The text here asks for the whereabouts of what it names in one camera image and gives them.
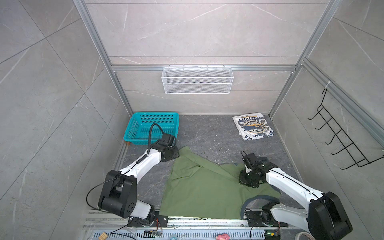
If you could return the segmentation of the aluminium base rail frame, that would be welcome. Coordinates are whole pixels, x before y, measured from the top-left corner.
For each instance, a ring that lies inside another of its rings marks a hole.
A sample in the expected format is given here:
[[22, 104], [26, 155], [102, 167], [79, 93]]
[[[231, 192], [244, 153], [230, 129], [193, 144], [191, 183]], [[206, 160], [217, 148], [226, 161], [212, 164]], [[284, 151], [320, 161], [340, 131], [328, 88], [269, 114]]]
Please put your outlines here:
[[250, 227], [247, 220], [169, 217], [165, 228], [129, 227], [128, 221], [112, 214], [89, 211], [79, 238], [97, 240], [106, 232], [109, 240], [215, 240], [220, 234], [228, 234], [231, 240], [264, 240], [265, 230], [272, 230], [281, 235], [281, 240], [293, 240], [300, 232], [290, 225]]

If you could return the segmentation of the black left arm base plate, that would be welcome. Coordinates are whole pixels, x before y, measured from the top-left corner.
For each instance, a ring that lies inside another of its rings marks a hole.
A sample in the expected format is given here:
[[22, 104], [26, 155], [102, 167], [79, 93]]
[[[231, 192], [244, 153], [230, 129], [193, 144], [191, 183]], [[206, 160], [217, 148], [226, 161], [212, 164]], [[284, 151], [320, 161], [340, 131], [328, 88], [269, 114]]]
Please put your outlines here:
[[137, 228], [165, 228], [168, 225], [168, 216], [162, 216], [160, 215], [159, 211], [154, 212], [154, 220], [150, 224], [144, 219], [136, 218], [136, 217], [130, 217], [128, 221], [129, 227], [137, 227]]

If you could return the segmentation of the white navy-trimmed tank top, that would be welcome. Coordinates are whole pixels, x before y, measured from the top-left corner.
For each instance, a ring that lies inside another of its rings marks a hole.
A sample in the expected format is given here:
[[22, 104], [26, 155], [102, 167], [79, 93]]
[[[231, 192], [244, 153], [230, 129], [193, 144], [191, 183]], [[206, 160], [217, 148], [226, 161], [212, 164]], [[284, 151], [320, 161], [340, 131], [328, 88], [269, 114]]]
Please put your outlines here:
[[234, 116], [233, 121], [243, 140], [258, 140], [274, 135], [273, 129], [262, 113]]

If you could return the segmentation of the white tape roll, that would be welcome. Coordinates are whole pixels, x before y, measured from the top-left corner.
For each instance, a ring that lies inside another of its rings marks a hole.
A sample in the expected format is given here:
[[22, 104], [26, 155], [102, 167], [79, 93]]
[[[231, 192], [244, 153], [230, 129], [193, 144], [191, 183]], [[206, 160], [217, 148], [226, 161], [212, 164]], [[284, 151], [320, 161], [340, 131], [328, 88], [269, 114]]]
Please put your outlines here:
[[300, 232], [296, 234], [295, 240], [314, 240], [314, 237], [310, 233]]

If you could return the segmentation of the olive green tank top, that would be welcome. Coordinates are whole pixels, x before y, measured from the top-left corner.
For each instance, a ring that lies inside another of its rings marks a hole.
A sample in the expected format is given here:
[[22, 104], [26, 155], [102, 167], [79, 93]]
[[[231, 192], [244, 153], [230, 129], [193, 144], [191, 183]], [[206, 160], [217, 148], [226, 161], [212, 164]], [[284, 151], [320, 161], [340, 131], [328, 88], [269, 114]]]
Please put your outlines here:
[[238, 220], [256, 199], [279, 201], [280, 192], [268, 183], [257, 188], [240, 184], [244, 164], [218, 165], [194, 154], [189, 147], [179, 153], [164, 191], [160, 207], [163, 216]]

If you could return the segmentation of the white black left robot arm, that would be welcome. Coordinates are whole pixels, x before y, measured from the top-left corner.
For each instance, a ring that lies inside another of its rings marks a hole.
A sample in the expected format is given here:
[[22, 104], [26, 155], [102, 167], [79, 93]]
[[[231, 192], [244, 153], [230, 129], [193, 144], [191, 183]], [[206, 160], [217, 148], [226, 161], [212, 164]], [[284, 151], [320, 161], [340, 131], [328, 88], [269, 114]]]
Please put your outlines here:
[[175, 134], [164, 131], [165, 124], [153, 123], [149, 128], [148, 146], [146, 151], [127, 167], [106, 175], [101, 186], [98, 205], [92, 206], [86, 195], [86, 203], [93, 210], [116, 216], [136, 218], [142, 225], [150, 226], [155, 221], [153, 205], [138, 200], [137, 185], [140, 180], [157, 164], [168, 162], [180, 156]]

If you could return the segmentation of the small wooden block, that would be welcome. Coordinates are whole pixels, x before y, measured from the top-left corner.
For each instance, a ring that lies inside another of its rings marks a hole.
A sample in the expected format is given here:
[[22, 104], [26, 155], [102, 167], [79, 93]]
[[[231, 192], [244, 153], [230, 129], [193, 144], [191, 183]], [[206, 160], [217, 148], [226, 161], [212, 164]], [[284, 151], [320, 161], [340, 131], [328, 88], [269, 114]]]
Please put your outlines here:
[[107, 240], [108, 239], [108, 234], [106, 232], [102, 232], [100, 236], [98, 237], [99, 240]]

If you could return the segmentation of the pink small object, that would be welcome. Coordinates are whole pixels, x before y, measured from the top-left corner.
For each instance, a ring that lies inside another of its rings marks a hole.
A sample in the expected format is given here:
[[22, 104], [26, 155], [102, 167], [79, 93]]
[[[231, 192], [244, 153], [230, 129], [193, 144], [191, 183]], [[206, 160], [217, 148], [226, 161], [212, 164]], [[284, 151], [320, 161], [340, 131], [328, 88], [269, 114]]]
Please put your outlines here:
[[230, 240], [231, 237], [228, 234], [220, 234], [216, 236], [216, 240]]

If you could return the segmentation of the green circuit board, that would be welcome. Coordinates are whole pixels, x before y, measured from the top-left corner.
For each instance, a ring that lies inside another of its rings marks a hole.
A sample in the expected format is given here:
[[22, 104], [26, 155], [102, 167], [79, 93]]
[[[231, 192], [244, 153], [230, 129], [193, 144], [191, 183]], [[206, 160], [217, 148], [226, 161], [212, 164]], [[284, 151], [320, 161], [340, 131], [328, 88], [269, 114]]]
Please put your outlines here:
[[280, 240], [281, 235], [277, 231], [265, 230], [265, 240]]

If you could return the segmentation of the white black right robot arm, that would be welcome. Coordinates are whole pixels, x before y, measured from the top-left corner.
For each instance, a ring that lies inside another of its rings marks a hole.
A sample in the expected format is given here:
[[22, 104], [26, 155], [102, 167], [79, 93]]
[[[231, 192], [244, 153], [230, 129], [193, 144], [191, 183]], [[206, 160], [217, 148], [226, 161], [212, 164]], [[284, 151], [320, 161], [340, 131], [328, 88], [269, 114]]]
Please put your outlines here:
[[266, 157], [244, 151], [241, 154], [245, 169], [240, 172], [240, 184], [251, 188], [269, 184], [301, 205], [297, 209], [270, 201], [257, 216], [252, 210], [244, 209], [250, 227], [256, 224], [272, 227], [285, 223], [302, 229], [302, 234], [313, 240], [341, 240], [353, 231], [352, 223], [336, 194], [323, 193], [301, 183]]

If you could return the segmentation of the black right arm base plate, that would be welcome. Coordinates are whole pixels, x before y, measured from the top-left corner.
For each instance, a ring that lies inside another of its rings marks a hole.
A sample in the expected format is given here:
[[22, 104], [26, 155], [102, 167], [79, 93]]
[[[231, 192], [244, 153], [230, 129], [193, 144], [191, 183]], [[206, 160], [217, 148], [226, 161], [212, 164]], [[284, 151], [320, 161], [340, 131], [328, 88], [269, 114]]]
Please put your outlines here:
[[250, 227], [288, 227], [287, 223], [278, 222], [270, 211], [250, 210], [244, 211], [245, 219]]

